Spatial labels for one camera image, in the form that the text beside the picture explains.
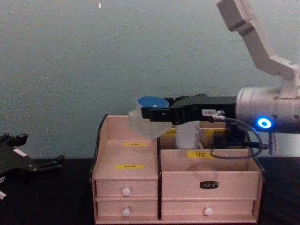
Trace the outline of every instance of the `wooden drawer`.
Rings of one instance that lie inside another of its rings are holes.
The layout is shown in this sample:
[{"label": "wooden drawer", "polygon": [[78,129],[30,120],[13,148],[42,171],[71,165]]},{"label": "wooden drawer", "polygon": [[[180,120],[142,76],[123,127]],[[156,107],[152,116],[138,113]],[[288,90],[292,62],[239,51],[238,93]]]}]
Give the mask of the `wooden drawer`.
[{"label": "wooden drawer", "polygon": [[[163,172],[163,198],[257,198],[259,172],[224,171],[224,172]],[[202,189],[203,181],[216,181],[218,188]]]},{"label": "wooden drawer", "polygon": [[212,209],[212,215],[251,215],[253,201],[221,201],[221,202],[191,202],[163,201],[164,215],[205,215],[207,208]]},{"label": "wooden drawer", "polygon": [[130,189],[128,197],[156,197],[158,184],[156,180],[97,180],[97,197],[124,197],[123,190]]},{"label": "wooden drawer", "polygon": [[[123,211],[129,210],[130,216],[123,216]],[[97,212],[99,217],[120,217],[130,218],[141,216],[157,216],[158,202],[157,199],[147,200],[139,199],[133,201],[120,201],[114,199],[101,199],[97,202]]]}]

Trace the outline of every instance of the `black cable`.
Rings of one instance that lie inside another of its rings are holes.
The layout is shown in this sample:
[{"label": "black cable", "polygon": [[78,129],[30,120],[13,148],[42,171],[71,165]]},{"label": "black cable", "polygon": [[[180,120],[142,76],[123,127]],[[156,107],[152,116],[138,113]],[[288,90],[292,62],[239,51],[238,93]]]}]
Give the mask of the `black cable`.
[{"label": "black cable", "polygon": [[225,117],[225,122],[238,123],[240,125],[243,125],[244,127],[247,127],[249,130],[251,130],[255,134],[255,136],[257,137],[257,139],[258,139],[259,150],[256,153],[254,153],[253,149],[249,148],[250,149],[250,154],[251,154],[250,156],[243,156],[243,157],[223,157],[223,156],[217,156],[217,155],[213,154],[214,149],[211,149],[210,150],[211,156],[213,156],[214,158],[220,158],[220,159],[248,159],[248,158],[255,158],[256,156],[258,156],[262,152],[262,150],[263,150],[263,142],[262,142],[262,139],[261,139],[259,133],[257,132],[257,130],[255,130],[252,126],[250,126],[249,124],[247,124],[247,123],[245,123],[245,122],[243,122],[241,120],[236,120],[236,119]]}]

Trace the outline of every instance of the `gray wall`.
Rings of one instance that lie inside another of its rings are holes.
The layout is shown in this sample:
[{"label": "gray wall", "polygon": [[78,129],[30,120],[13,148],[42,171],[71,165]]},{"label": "gray wall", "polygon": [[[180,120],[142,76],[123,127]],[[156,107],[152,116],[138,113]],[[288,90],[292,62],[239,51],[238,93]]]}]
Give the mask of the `gray wall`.
[{"label": "gray wall", "polygon": [[[140,96],[279,85],[216,2],[0,1],[0,131],[27,132],[22,150],[35,158],[90,158],[103,115],[127,114]],[[299,1],[250,2],[276,51],[299,63]]]}]

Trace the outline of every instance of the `blue lid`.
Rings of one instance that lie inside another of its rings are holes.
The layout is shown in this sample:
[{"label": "blue lid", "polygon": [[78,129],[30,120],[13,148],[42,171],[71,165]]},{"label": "blue lid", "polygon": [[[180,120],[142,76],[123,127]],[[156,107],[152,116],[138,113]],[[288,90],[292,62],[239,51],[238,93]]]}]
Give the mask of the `blue lid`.
[{"label": "blue lid", "polygon": [[160,97],[154,96],[144,96],[137,100],[137,103],[141,107],[152,107],[152,108],[167,108],[169,107],[169,102]]}]

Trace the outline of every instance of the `metal cylinder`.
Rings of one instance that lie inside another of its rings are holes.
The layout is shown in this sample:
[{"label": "metal cylinder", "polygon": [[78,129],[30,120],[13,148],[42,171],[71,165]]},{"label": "metal cylinder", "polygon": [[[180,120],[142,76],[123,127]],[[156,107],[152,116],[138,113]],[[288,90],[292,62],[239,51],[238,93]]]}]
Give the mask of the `metal cylinder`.
[{"label": "metal cylinder", "polygon": [[[300,99],[280,98],[280,88],[243,88],[237,97],[236,118],[259,131],[299,133]],[[271,126],[263,126],[260,119],[269,120]]]}]

